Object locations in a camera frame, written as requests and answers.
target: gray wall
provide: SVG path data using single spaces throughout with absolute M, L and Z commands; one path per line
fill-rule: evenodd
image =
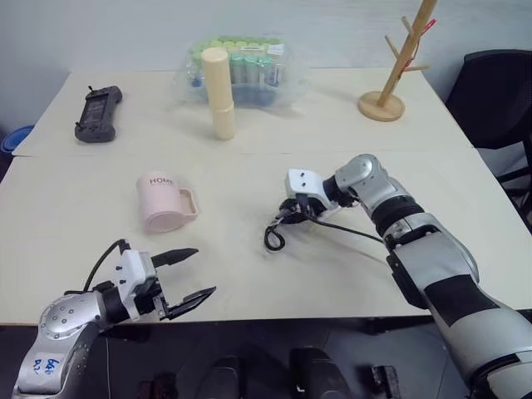
M 218 34 L 274 35 L 311 67 L 386 67 L 420 0 L 2 0 L 0 130 L 35 122 L 75 70 L 175 69 Z M 442 98 L 464 54 L 532 47 L 532 0 L 440 0 L 419 62 Z

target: floor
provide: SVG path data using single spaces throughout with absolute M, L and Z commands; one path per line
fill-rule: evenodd
M 174 372 L 179 398 L 194 398 L 209 365 L 232 354 L 249 367 L 248 398 L 288 399 L 288 353 L 302 346 L 327 352 L 355 398 L 384 397 L 360 383 L 360 372 L 368 365 L 394 366 L 403 399 L 462 398 L 468 393 L 433 324 L 377 335 L 363 332 L 363 326 L 358 319 L 313 319 L 128 328 L 129 334 L 138 335 L 137 341 L 145 342 L 98 337 L 78 398 L 137 398 L 140 382 L 159 372 Z M 36 328 L 0 328 L 0 397 L 10 397 L 20 362 L 36 334 Z

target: wooden mug tree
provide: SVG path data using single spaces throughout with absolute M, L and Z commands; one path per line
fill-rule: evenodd
M 396 65 L 392 69 L 390 77 L 382 91 L 369 91 L 360 97 L 358 101 L 358 109 L 360 112 L 375 121 L 395 121 L 399 119 L 405 111 L 405 105 L 401 99 L 394 96 L 392 93 L 396 88 L 397 82 L 401 79 L 403 72 L 418 71 L 427 69 L 429 66 L 410 66 L 421 35 L 430 27 L 427 25 L 432 11 L 436 5 L 437 0 L 423 0 L 419 10 L 417 11 L 414 24 L 410 25 L 406 17 L 403 17 L 402 23 L 408 31 L 405 44 L 403 44 L 401 52 L 398 52 L 388 35 L 385 36 L 388 46 L 396 57 Z

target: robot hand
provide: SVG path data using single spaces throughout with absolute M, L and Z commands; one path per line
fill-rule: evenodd
M 89 291 L 92 277 L 115 247 L 121 252 L 121 260 L 114 281 L 99 283 Z M 124 239 L 116 241 L 98 260 L 83 291 L 66 292 L 42 313 L 37 339 L 22 361 L 12 398 L 76 397 L 98 334 L 154 310 L 160 320 L 171 320 L 197 308 L 216 287 L 193 293 L 182 303 L 170 306 L 156 272 L 159 266 L 178 263 L 197 252 L 175 249 L 150 257 L 146 251 L 131 249 Z
M 467 248 L 381 167 L 359 155 L 323 180 L 311 170 L 290 170 L 288 199 L 266 228 L 264 243 L 284 246 L 279 224 L 320 222 L 326 211 L 355 203 L 366 211 L 389 252 L 387 262 L 405 300 L 429 309 L 465 384 L 500 399 L 532 397 L 532 325 L 484 293 Z M 269 236 L 280 241 L 273 246 Z

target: black handheld device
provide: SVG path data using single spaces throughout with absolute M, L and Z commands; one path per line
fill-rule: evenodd
M 118 86 L 104 87 L 93 90 L 89 86 L 89 94 L 85 97 L 85 107 L 79 122 L 76 122 L 74 135 L 86 143 L 105 143 L 115 138 L 112 117 L 122 100 L 122 92 Z

